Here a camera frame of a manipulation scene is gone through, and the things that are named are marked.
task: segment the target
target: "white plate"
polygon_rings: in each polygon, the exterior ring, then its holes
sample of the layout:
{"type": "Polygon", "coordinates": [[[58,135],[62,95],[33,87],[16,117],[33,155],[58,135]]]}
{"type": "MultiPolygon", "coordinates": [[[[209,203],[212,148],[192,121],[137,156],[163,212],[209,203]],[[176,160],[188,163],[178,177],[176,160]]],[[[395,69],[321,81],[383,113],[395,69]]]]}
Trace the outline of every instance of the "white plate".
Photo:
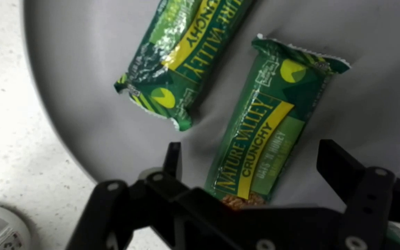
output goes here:
{"type": "Polygon", "coordinates": [[[59,132],[96,180],[126,180],[163,163],[184,144],[184,182],[203,185],[256,57],[256,34],[345,57],[353,70],[331,82],[274,205],[342,209],[316,171],[319,141],[335,139],[366,166],[400,177],[400,2],[259,0],[212,81],[202,117],[187,134],[117,96],[159,0],[27,0],[34,73],[59,132]]]}

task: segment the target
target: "speckled countertop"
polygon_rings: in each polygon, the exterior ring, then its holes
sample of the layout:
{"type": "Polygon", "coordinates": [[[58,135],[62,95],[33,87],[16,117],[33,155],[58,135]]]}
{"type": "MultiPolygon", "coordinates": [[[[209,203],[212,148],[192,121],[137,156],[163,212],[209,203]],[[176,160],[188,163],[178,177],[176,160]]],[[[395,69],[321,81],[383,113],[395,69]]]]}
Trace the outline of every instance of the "speckled countertop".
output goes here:
{"type": "MultiPolygon", "coordinates": [[[[23,2],[0,0],[0,205],[27,221],[35,250],[65,249],[95,187],[58,138],[37,94],[23,2]]],[[[130,249],[165,249],[141,231],[130,249]]]]}

